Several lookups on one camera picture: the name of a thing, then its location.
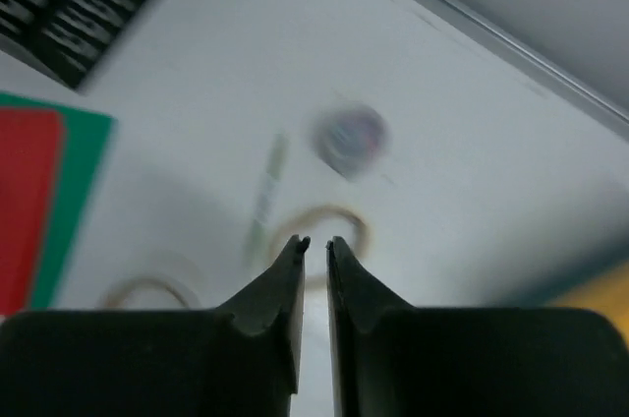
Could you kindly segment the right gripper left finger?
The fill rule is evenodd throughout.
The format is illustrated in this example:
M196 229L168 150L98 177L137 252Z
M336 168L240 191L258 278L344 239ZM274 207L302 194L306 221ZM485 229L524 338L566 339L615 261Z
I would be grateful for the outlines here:
M305 253L214 309L41 311L1 327L5 416L285 416L298 389Z

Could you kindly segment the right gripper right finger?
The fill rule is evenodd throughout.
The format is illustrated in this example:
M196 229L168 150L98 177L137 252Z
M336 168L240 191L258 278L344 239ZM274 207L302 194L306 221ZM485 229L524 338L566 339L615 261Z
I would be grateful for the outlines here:
M338 416L624 416L628 348L575 308L416 307L327 246Z

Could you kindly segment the wide grey tape roll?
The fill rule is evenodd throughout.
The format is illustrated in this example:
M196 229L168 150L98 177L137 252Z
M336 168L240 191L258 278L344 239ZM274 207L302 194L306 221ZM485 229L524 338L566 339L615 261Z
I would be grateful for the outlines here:
M194 309L201 305L204 271L184 255L154 250L136 257L97 302L101 310Z

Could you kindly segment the green pen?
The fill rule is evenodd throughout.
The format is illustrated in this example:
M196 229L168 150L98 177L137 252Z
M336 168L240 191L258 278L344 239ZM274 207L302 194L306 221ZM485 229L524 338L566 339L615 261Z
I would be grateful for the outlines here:
M261 178L254 214L245 243L244 254L248 262L252 263L259 256L264 243L266 225L286 162L288 147L289 142L286 135L278 134L272 144Z

